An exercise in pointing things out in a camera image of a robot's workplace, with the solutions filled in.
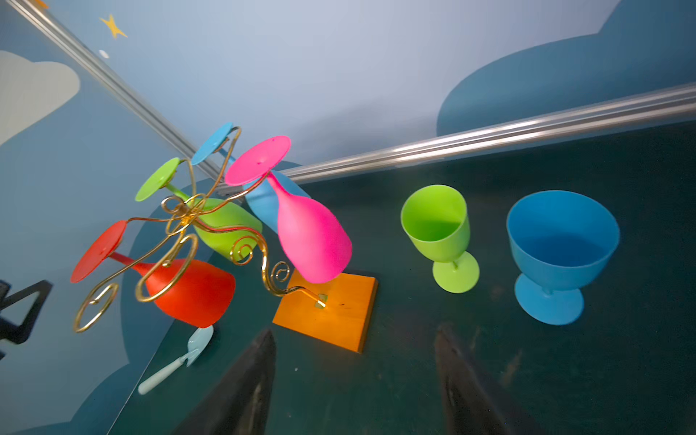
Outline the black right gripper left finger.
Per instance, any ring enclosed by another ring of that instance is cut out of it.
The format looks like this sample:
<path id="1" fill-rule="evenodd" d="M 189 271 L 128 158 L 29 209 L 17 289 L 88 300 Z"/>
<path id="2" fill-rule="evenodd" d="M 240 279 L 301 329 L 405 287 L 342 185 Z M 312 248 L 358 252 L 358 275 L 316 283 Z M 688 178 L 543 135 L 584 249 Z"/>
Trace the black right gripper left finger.
<path id="1" fill-rule="evenodd" d="M 263 434 L 276 372 L 277 345 L 266 329 L 230 366 L 175 434 Z"/>

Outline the red wine glass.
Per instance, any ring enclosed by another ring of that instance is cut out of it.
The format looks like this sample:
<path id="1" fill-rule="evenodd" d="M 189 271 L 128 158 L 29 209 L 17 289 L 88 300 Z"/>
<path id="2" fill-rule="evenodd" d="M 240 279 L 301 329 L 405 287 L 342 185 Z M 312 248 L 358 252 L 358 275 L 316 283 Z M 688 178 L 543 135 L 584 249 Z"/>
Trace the red wine glass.
<path id="1" fill-rule="evenodd" d="M 108 257 L 129 266 L 141 276 L 154 268 L 153 264 L 135 264 L 133 259 L 116 252 L 127 224 L 126 220 L 114 223 L 94 241 L 74 268 L 73 283 L 87 278 Z M 151 297 L 161 294 L 154 304 L 165 314 L 205 328 L 219 321 L 227 311 L 235 295 L 236 279 L 211 264 L 180 258 L 157 268 L 145 279 L 143 287 Z"/>

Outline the light green wine glass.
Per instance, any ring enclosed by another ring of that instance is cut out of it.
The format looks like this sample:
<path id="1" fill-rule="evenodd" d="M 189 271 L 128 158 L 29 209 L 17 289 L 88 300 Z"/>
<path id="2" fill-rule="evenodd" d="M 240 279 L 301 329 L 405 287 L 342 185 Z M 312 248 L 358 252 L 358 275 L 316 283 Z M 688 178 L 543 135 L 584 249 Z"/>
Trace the light green wine glass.
<path id="1" fill-rule="evenodd" d="M 433 262 L 440 288 L 453 294 L 473 289 L 480 266 L 468 251 L 471 223 L 464 197 L 447 185 L 430 185 L 413 192 L 401 210 L 401 224 L 415 248 Z"/>

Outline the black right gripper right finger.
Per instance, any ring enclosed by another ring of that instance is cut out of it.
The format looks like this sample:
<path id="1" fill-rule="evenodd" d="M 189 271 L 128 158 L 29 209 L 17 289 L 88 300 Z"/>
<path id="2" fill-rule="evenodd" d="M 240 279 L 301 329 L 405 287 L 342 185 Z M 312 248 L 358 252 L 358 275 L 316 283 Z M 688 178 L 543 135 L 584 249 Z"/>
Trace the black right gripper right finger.
<path id="1" fill-rule="evenodd" d="M 449 324 L 434 341 L 449 434 L 542 434 L 543 427 L 476 360 Z"/>

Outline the blue wine glass front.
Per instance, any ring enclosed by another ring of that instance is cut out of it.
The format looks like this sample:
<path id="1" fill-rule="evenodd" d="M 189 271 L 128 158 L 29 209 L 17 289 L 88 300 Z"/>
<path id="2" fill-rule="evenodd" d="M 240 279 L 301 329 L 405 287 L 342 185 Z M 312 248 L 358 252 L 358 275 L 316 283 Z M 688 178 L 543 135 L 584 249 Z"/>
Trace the blue wine glass front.
<path id="1" fill-rule="evenodd" d="M 574 323 L 585 308 L 581 289 L 596 280 L 619 246 L 614 215 L 582 194 L 545 190 L 512 206 L 506 230 L 520 271 L 518 304 L 543 324 Z"/>

